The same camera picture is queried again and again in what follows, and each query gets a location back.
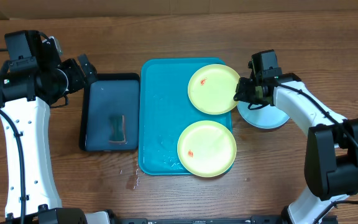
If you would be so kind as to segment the light blue plate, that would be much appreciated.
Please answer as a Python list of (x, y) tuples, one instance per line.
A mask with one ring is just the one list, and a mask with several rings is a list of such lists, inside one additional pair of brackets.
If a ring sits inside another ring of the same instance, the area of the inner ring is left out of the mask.
[(279, 128), (290, 119), (286, 113), (270, 105), (252, 105), (240, 101), (237, 109), (247, 123), (260, 129)]

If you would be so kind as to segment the green brown sponge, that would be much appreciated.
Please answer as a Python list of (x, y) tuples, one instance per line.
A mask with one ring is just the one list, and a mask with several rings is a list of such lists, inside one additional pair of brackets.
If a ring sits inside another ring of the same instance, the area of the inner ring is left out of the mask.
[(126, 141), (125, 117), (124, 115), (112, 115), (109, 117), (111, 135), (109, 140), (112, 143), (124, 143)]

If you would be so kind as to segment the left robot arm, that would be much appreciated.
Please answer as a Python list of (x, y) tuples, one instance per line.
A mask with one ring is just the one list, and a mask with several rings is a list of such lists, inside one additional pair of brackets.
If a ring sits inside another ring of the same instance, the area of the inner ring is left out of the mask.
[(37, 30), (4, 36), (9, 59), (0, 70), (0, 118), (8, 166), (6, 223), (112, 223), (110, 210), (65, 208), (53, 178), (50, 111), (60, 99), (96, 81), (85, 55), (61, 60), (54, 37)]

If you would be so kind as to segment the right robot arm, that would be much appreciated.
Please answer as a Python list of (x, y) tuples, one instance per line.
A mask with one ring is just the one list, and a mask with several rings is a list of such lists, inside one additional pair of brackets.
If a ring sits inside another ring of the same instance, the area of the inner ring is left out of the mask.
[(294, 73), (283, 73), (274, 50), (253, 54), (248, 78), (237, 83), (234, 101), (249, 110), (268, 105), (283, 111), (307, 137), (304, 175), (306, 188), (280, 215), (254, 216), (253, 223), (337, 223), (328, 217), (358, 193), (358, 118), (347, 119), (330, 110)]

